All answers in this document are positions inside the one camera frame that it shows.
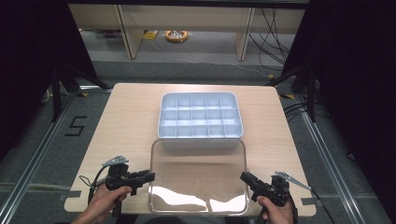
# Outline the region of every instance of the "floor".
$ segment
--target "floor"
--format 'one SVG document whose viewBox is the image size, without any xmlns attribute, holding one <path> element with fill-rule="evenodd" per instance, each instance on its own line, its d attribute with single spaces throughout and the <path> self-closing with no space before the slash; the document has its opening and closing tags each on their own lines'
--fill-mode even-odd
<svg viewBox="0 0 396 224">
<path fill-rule="evenodd" d="M 281 69 L 284 62 L 283 54 L 274 47 L 266 45 L 265 49 L 273 53 L 277 59 L 263 52 L 259 53 L 258 46 L 253 41 L 254 39 L 259 46 L 262 44 L 265 35 L 259 34 L 252 34 L 252 38 L 248 41 L 246 58 L 242 62 L 237 60 L 232 34 L 190 32 L 186 41 L 170 43 L 165 40 L 163 32 L 159 32 L 155 40 L 143 40 L 137 57 L 133 60 L 128 59 L 120 38 L 106 38 L 98 31 L 83 31 L 81 35 L 93 63 L 96 64 L 96 69 L 99 69 L 99 63 L 122 63 L 123 66 L 131 63 L 179 63 L 190 64 L 191 68 L 200 64 L 230 65 L 235 70 L 260 75 L 266 81 L 270 80 L 271 75 L 279 75 L 279 71 L 276 70 Z M 278 36 L 278 42 L 285 47 L 284 51 L 290 48 L 293 38 L 294 35 Z M 267 40 L 271 45 L 277 46 L 272 36 Z M 104 71 L 97 72 L 100 77 Z M 291 94 L 289 81 L 279 84 L 278 89 L 282 105 L 285 107 L 304 100 L 303 95 L 293 96 L 292 100 L 288 99 Z M 15 190 L 14 186 L 18 186 L 19 182 L 28 183 L 27 189 L 21 189 L 24 195 L 17 201 L 19 206 L 9 212 L 13 217 L 10 223 L 54 223 L 54 220 L 73 220 L 76 214 L 66 213 L 63 210 L 64 201 L 61 199 L 69 190 L 70 183 L 74 179 L 73 174 L 78 168 L 70 166 L 70 161 L 79 163 L 82 160 L 84 155 L 82 148 L 86 148 L 90 142 L 90 136 L 106 105 L 108 95 L 109 93 L 105 92 L 91 94 L 95 104 L 87 103 L 81 97 L 77 97 L 71 103 L 73 112 L 68 112 L 65 119 L 71 119 L 76 114 L 82 113 L 81 111 L 89 111 L 87 113 L 92 118 L 89 124 L 91 126 L 86 127 L 89 133 L 81 136 L 79 141 L 48 136 L 48 130 L 56 128 L 51 127 L 50 124 L 51 101 L 43 104 L 36 112 L 36 118 L 26 130 L 18 148 L 11 150 L 0 163 L 0 179 L 2 179 L 0 202 L 9 200 L 9 193 Z M 346 156 L 347 148 L 340 140 L 325 108 L 317 107 L 316 114 L 318 116 L 316 123 L 311 123 L 305 113 L 290 111 L 286 115 L 307 179 L 322 200 L 322 203 L 318 203 L 317 214 L 314 217 L 301 218 L 300 223 L 331 223 L 327 210 L 335 223 L 390 223 L 359 167 Z M 20 177 L 26 173 L 26 165 L 32 163 L 31 159 L 36 156 L 36 149 L 40 147 L 44 138 L 48 138 L 53 147 L 69 148 L 69 155 L 59 158 L 56 150 L 48 151 L 41 161 L 35 161 L 36 174 L 33 174 L 31 179 L 21 180 Z M 38 208 L 34 208 L 33 204 L 38 204 Z M 115 223 L 115 221 L 110 219 L 106 223 Z"/>
</svg>

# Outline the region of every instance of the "wooden table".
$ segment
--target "wooden table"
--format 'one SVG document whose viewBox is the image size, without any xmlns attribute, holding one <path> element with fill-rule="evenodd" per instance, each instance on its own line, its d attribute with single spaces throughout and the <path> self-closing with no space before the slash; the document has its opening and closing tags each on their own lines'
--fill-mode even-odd
<svg viewBox="0 0 396 224">
<path fill-rule="evenodd" d="M 161 100 L 168 92 L 231 91 L 235 94 L 244 126 L 240 138 L 246 146 L 247 168 L 266 183 L 275 171 L 284 171 L 306 184 L 304 170 L 295 148 L 276 89 L 261 86 L 181 85 L 181 84 L 117 84 L 108 99 L 84 160 L 71 190 L 81 190 L 79 198 L 68 198 L 68 212 L 82 212 L 87 206 L 89 188 L 78 178 L 93 181 L 103 162 L 123 155 L 129 171 L 150 168 L 152 144 L 157 140 Z M 149 184 L 137 190 L 122 204 L 123 214 L 149 214 Z M 299 216 L 311 217 L 314 205 L 303 205 L 302 198 L 311 193 L 293 184 L 290 191 Z M 250 200 L 245 216 L 257 216 L 260 206 Z"/>
</svg>

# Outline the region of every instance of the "human hand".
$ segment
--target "human hand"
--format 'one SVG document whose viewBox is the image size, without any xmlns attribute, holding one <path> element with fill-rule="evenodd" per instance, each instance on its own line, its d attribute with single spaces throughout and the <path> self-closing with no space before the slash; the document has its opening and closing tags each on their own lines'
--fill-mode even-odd
<svg viewBox="0 0 396 224">
<path fill-rule="evenodd" d="M 93 194 L 90 204 L 72 224 L 98 224 L 105 221 L 109 212 L 116 206 L 115 201 L 124 200 L 132 189 L 124 186 L 119 189 L 108 190 L 101 184 Z"/>
<path fill-rule="evenodd" d="M 274 205 L 267 197 L 257 197 L 259 205 L 268 209 L 268 212 L 262 214 L 262 218 L 268 219 L 272 224 L 292 224 L 293 213 L 292 205 L 289 201 L 283 207 Z"/>
</svg>

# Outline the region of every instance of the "gray floor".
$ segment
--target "gray floor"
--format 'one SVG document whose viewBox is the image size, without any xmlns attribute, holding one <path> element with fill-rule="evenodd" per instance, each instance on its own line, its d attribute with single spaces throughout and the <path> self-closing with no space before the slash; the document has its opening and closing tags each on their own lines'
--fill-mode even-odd
<svg viewBox="0 0 396 224">
<path fill-rule="evenodd" d="M 259 51 L 251 40 L 248 43 L 246 59 L 239 62 L 236 58 L 232 34 L 191 32 L 191 36 L 185 42 L 175 44 L 167 42 L 163 32 L 160 32 L 154 41 L 142 42 L 134 60 L 127 58 L 123 42 L 119 38 L 104 38 L 92 31 L 84 31 L 81 35 L 99 78 L 111 84 L 122 81 L 241 84 L 241 80 L 245 78 L 250 80 L 247 85 L 262 85 L 269 80 L 269 75 L 277 77 L 280 74 L 278 71 L 262 67 Z M 259 43 L 262 42 L 259 35 L 253 34 L 253 37 Z M 289 47 L 293 35 L 280 35 L 279 39 L 283 45 Z M 281 57 L 277 50 L 266 48 Z M 261 55 L 260 59 L 266 66 L 281 68 L 280 63 L 268 56 Z M 229 80 L 226 80 L 227 77 L 224 75 L 222 79 L 211 79 L 216 73 L 230 74 Z M 279 94 L 290 94 L 291 83 L 292 78 L 279 84 L 277 86 Z M 64 211 L 63 196 L 73 183 L 109 94 L 108 92 L 89 93 L 86 97 L 77 97 L 73 100 L 10 223 L 55 223 L 71 221 L 78 215 Z M 280 101 L 284 107 L 297 103 L 295 99 L 287 97 L 281 97 Z M 19 181 L 26 165 L 45 136 L 50 126 L 51 109 L 52 103 L 49 101 L 36 111 L 35 119 L 26 129 L 18 146 L 12 148 L 0 163 L 1 202 L 7 199 L 13 186 Z M 352 192 L 365 222 L 390 223 L 359 166 L 346 157 L 348 149 L 333 126 L 331 116 L 326 113 L 322 105 L 316 105 L 315 112 L 320 133 L 346 185 Z M 69 128 L 73 117 L 81 115 L 87 116 L 86 119 L 79 121 L 80 125 L 85 126 L 81 136 L 65 136 L 66 133 L 75 131 Z M 303 115 L 296 113 L 288 116 L 288 119 L 309 184 L 318 193 L 335 223 L 353 223 L 318 153 L 318 147 L 305 124 Z M 115 222 L 112 218 L 106 221 L 106 223 Z M 331 222 L 324 207 L 319 205 L 313 217 L 301 217 L 300 223 Z"/>
</svg>

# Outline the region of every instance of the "white compartment tray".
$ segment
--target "white compartment tray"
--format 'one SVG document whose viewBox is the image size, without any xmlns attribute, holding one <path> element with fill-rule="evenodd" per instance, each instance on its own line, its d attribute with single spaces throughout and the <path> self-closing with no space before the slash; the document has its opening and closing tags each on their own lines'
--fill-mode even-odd
<svg viewBox="0 0 396 224">
<path fill-rule="evenodd" d="M 243 126 L 231 92 L 170 92 L 161 102 L 160 138 L 238 138 Z"/>
</svg>

